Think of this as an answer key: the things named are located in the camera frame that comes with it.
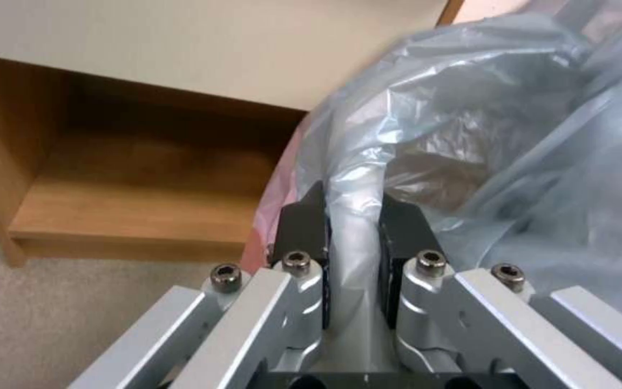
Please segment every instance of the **hex socket screw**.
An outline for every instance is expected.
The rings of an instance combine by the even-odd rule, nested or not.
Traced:
[[[491,275],[515,293],[520,293],[525,286],[525,273],[513,264],[497,264],[491,268]]]
[[[311,256],[306,251],[289,251],[282,258],[282,269],[287,273],[302,277],[311,268]]]
[[[210,283],[220,293],[234,293],[241,288],[241,269],[235,264],[218,264],[210,271]]]
[[[417,271],[424,276],[431,278],[442,276],[447,263],[440,251],[422,250],[417,253]]]

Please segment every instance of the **clear plastic bag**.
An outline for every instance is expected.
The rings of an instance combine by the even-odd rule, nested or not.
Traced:
[[[274,210],[324,181],[320,369],[397,366],[376,305],[383,190],[421,206],[458,270],[509,261],[538,291],[582,285],[622,310],[622,30],[595,47],[576,32],[592,18],[573,12],[408,37],[301,123],[256,239],[271,242]]]

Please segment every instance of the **wooden desk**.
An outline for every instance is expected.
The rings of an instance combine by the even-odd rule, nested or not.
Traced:
[[[0,0],[10,264],[238,260],[304,112],[445,4]]]

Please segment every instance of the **plastic bag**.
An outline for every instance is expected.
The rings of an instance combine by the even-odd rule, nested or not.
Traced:
[[[325,182],[319,369],[397,366],[375,303],[383,188],[420,204],[458,270],[510,261],[538,291],[582,285],[622,309],[622,32],[593,51],[571,24],[521,14],[413,35],[301,123],[253,236],[271,242],[276,210]]]

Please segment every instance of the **carpet floor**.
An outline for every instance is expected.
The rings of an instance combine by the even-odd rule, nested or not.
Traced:
[[[0,388],[66,387],[172,285],[199,288],[211,263],[30,259],[0,250]]]

